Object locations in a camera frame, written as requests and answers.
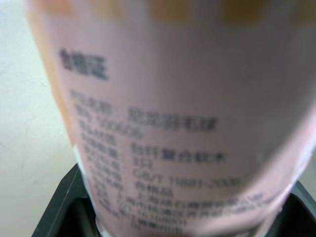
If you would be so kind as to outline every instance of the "black holder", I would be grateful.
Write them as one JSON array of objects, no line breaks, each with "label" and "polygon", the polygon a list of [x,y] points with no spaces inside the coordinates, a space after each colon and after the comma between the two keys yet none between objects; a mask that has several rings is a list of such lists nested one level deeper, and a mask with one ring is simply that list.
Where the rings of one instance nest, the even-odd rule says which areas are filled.
[{"label": "black holder", "polygon": [[[77,165],[59,183],[32,237],[101,237]],[[266,237],[316,237],[316,202],[300,182]]]}]

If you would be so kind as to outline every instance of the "cylindrical container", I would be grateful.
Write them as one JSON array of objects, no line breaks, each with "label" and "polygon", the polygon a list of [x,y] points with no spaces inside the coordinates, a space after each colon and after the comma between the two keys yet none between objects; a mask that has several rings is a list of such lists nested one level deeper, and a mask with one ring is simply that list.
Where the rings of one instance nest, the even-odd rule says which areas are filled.
[{"label": "cylindrical container", "polygon": [[316,143],[314,1],[26,3],[103,236],[264,236]]}]

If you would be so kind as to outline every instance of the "orange stripe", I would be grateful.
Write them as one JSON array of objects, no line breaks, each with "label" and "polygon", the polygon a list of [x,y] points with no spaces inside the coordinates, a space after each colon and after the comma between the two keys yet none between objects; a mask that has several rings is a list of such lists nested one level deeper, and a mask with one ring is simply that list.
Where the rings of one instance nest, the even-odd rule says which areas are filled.
[{"label": "orange stripe", "polygon": [[316,0],[298,0],[294,23],[316,23]]},{"label": "orange stripe", "polygon": [[104,19],[120,19],[121,9],[119,0],[88,0],[95,14]]},{"label": "orange stripe", "polygon": [[225,24],[257,23],[261,20],[266,0],[223,0],[222,21]]},{"label": "orange stripe", "polygon": [[71,16],[74,12],[70,0],[33,0],[33,2],[40,13]]},{"label": "orange stripe", "polygon": [[162,22],[186,22],[190,18],[189,0],[150,0],[154,20]]},{"label": "orange stripe", "polygon": [[74,144],[74,138],[72,136],[72,129],[71,129],[71,125],[72,125],[71,116],[66,107],[65,100],[61,92],[60,84],[58,83],[58,81],[60,80],[57,74],[57,70],[53,61],[52,54],[50,52],[51,45],[45,35],[45,30],[38,16],[34,13],[29,13],[28,18],[31,24],[34,38],[39,48],[39,53],[41,55],[44,67],[46,69],[46,73],[50,82],[52,94],[55,98],[55,101],[64,119],[64,123],[67,129],[70,141],[72,142],[72,144]]}]

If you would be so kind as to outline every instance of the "white background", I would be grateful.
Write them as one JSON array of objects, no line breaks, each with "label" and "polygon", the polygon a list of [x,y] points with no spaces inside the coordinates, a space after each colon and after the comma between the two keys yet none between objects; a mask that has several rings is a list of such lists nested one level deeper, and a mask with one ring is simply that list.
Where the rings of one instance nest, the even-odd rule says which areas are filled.
[{"label": "white background", "polygon": [[[75,164],[21,0],[0,0],[0,236],[31,236]],[[301,181],[316,198],[316,158]]]}]

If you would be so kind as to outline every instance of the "white wall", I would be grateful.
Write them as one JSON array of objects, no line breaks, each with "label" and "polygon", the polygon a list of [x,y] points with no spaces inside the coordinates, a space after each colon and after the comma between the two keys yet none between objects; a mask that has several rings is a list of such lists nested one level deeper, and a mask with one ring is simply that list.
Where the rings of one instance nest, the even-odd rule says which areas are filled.
[{"label": "white wall", "polygon": [[75,158],[20,0],[0,0],[0,236],[31,236]]}]

